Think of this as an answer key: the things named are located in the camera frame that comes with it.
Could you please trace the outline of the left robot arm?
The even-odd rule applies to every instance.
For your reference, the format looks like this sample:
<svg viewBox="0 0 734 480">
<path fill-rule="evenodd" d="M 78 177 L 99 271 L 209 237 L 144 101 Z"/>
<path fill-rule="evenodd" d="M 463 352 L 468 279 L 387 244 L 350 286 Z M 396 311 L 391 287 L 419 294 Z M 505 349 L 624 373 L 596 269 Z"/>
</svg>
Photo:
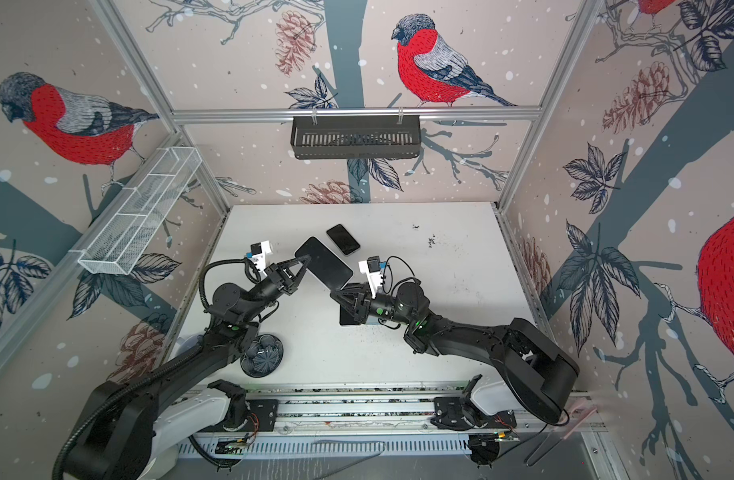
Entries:
<svg viewBox="0 0 734 480">
<path fill-rule="evenodd" d="M 131 382 L 107 381 L 98 386 L 55 460 L 52 476 L 77 479 L 137 479 L 154 451 L 155 422 L 189 389 L 237 361 L 257 335 L 263 311 L 283 295 L 293 294 L 303 280 L 310 256 L 303 255 L 256 272 L 240 259 L 254 286 L 245 290 L 225 283 L 208 296 L 202 272 L 198 284 L 210 323 L 202 338 L 185 353 Z"/>
</svg>

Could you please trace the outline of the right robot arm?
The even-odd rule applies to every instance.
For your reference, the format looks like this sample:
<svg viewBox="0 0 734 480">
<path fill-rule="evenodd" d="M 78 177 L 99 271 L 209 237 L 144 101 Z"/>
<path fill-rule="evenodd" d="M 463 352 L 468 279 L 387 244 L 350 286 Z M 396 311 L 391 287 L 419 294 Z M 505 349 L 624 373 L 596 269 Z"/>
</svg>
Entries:
<svg viewBox="0 0 734 480">
<path fill-rule="evenodd" d="M 569 419 L 565 405 L 579 376 L 579 366 L 556 343 L 526 319 L 482 326 L 460 323 L 434 313 L 418 283 L 395 293 L 373 293 L 367 283 L 330 292 L 342 311 L 359 324 L 370 317 L 404 324 L 403 339 L 416 354 L 451 355 L 495 368 L 516 401 L 547 425 Z"/>
</svg>

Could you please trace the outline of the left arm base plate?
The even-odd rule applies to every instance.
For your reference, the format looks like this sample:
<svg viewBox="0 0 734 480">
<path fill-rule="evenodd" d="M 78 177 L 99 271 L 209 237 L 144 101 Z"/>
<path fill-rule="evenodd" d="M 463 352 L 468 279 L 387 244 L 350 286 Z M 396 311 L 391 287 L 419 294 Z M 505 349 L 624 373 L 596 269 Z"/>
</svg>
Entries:
<svg viewBox="0 0 734 480">
<path fill-rule="evenodd" d="M 279 402 L 273 399 L 233 402 L 226 418 L 206 428 L 207 432 L 265 433 L 275 429 Z"/>
</svg>

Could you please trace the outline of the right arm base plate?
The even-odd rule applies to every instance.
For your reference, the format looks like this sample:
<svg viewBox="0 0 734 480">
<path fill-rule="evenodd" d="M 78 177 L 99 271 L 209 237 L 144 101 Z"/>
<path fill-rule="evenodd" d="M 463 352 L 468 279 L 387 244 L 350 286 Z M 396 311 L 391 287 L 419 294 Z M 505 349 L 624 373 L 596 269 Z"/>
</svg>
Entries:
<svg viewBox="0 0 734 480">
<path fill-rule="evenodd" d="M 435 397 L 430 423 L 442 430 L 467 431 L 472 429 L 506 429 L 517 426 L 510 410 L 487 415 L 479 411 L 470 400 L 463 397 Z"/>
</svg>

